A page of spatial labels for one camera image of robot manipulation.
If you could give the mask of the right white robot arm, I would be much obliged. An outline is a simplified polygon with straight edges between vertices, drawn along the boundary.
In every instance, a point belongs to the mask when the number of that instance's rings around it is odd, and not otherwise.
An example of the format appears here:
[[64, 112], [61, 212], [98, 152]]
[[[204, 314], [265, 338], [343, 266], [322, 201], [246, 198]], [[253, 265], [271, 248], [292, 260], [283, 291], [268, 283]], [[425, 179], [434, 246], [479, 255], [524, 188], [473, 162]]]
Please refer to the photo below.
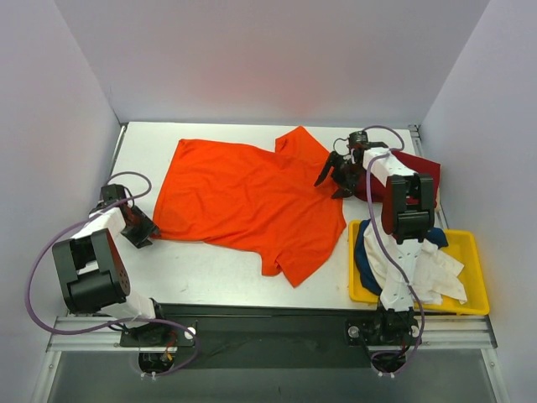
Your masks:
[[388, 261], [383, 307], [409, 311], [419, 297], [412, 288], [415, 267], [427, 233], [433, 228], [435, 195], [431, 175], [410, 169], [384, 142], [371, 142], [367, 131], [350, 133], [347, 152], [333, 150], [315, 182], [327, 177], [336, 183], [333, 199], [356, 195], [366, 183], [370, 225]]

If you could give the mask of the orange t shirt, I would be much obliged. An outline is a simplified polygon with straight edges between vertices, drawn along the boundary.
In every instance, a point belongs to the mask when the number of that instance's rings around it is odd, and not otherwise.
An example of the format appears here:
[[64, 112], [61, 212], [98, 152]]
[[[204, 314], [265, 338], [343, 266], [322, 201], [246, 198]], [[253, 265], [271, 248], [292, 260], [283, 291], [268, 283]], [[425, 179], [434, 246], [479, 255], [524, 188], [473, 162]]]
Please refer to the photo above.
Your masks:
[[297, 287], [330, 257], [347, 223], [336, 184], [315, 181], [328, 151], [302, 126], [274, 150], [182, 139], [153, 214], [160, 238], [259, 254], [265, 276]]

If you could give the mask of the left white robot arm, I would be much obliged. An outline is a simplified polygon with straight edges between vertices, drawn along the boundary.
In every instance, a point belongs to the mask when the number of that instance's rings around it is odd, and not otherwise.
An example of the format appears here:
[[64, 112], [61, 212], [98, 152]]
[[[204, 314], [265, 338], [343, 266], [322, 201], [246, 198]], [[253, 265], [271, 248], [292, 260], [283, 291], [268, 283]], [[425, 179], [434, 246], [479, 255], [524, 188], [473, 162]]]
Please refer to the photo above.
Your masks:
[[64, 303], [72, 314], [145, 319], [139, 334], [158, 346], [168, 339], [170, 326], [159, 318], [157, 302], [132, 288], [116, 241], [125, 238], [142, 249], [152, 244], [159, 228], [138, 206], [125, 201], [130, 196], [125, 186], [105, 185], [101, 196], [91, 221], [52, 247]]

